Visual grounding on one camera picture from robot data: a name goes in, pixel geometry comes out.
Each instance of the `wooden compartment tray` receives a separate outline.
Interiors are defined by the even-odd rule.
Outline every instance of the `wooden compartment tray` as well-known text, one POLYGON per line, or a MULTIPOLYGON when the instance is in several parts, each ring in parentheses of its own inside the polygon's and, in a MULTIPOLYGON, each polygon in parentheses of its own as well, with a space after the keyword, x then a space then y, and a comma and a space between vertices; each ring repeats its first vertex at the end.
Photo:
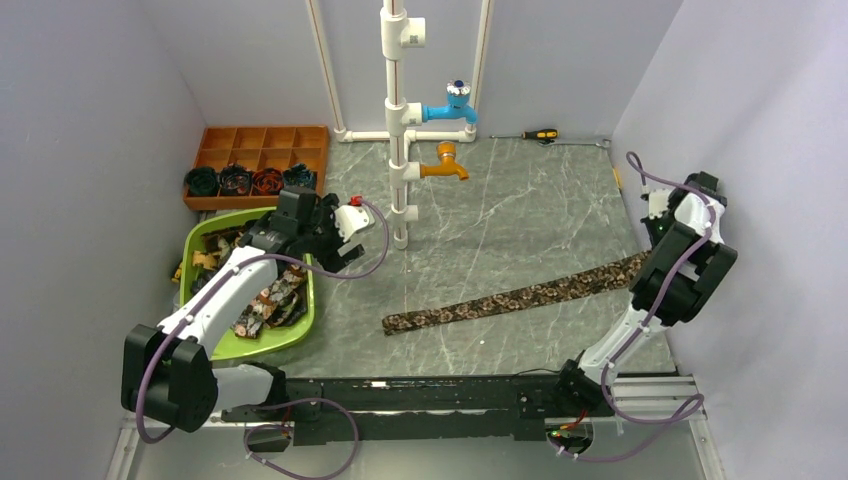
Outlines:
MULTIPOLYGON (((194 166, 212 167, 216 172, 239 164, 251 172, 268 167, 285 171, 302 163, 315 172, 315 190, 323 195, 330 134, 323 125, 209 127, 197 151, 194 166)), ((273 207, 276 195, 195 197, 183 186, 183 201, 191 210, 228 210, 273 207)))

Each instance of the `marble tabletop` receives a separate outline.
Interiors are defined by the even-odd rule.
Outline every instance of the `marble tabletop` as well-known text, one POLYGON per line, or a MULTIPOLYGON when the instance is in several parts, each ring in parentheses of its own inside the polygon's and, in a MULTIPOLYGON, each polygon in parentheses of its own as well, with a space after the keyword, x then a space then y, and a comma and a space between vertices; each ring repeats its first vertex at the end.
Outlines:
MULTIPOLYGON (((387 144, 333 143, 325 192, 363 195, 390 208, 387 144)), ((436 164, 436 144, 413 144, 410 159, 436 164)), ((361 280, 316 279, 317 314, 299 344, 258 360, 290 376, 374 377, 509 374, 558 369, 597 342, 625 310, 626 290, 386 337, 387 314, 437 308, 553 280, 639 251, 605 150, 541 147, 483 139, 458 146, 470 174, 413 184, 406 250, 361 280)), ((367 269, 381 250, 374 231, 366 255, 347 271, 367 269)), ((624 366, 669 372, 665 337, 624 366)))

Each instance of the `blue faucet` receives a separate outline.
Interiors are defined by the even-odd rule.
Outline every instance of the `blue faucet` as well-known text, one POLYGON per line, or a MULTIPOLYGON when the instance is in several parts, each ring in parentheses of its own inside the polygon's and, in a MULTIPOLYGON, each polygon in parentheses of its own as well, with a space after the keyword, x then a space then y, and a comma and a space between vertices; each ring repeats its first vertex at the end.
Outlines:
POLYGON ((448 83, 448 104, 444 107, 422 105, 421 121, 465 118, 467 123, 474 125, 477 123, 477 112, 468 105, 468 100, 471 98, 469 97, 470 93, 471 87, 462 80, 454 80, 448 83))

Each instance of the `white wall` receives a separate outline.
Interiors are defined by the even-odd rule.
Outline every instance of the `white wall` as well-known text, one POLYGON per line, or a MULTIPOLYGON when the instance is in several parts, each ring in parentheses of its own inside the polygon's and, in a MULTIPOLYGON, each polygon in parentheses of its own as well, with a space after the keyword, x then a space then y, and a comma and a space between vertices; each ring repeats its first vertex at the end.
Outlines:
POLYGON ((103 478, 204 123, 135 0, 6 0, 0 52, 0 476, 103 478))
POLYGON ((303 0, 141 2, 210 125, 333 125, 303 0))
POLYGON ((739 260, 670 333, 731 479, 848 477, 846 52, 845 2, 686 0, 613 136, 634 226, 628 150, 728 197, 739 260))
MULTIPOLYGON (((210 124, 333 125, 304 0, 142 0, 210 124)), ((612 133, 681 0, 494 0, 479 132, 612 133)), ((346 127, 385 130, 381 0, 319 0, 346 127)), ((406 98, 444 105, 471 80, 481 0, 407 0, 427 46, 407 50, 406 98)), ((462 121, 422 130, 455 130, 462 121)))

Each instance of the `green plastic tub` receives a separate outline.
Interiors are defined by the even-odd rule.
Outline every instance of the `green plastic tub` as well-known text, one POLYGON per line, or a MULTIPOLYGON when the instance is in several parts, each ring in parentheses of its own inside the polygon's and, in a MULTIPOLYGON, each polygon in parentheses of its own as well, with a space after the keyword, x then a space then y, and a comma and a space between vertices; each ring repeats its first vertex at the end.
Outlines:
MULTIPOLYGON (((250 220, 256 220, 265 212, 274 210, 276 207, 255 208, 251 210, 241 210, 220 217, 210 218, 205 222, 197 224, 186 239, 185 250, 183 252, 183 272, 180 279, 180 305, 185 305, 191 300, 191 284, 197 279, 202 267, 193 267, 191 265, 192 253, 195 250, 203 251, 204 245, 201 241, 201 235, 223 228, 237 227, 244 225, 250 220)), ((307 264, 312 265, 312 258, 309 255, 304 257, 307 264)), ((257 339, 238 338, 232 330, 228 330, 215 348, 212 354, 212 360, 233 360, 245 357, 251 357, 262 353, 272 352, 286 348, 299 342, 309 333, 312 328, 312 322, 315 319, 315 283, 313 281, 312 272, 307 272, 309 285, 306 287, 306 313, 291 327, 276 327, 263 328, 262 333, 257 339)))

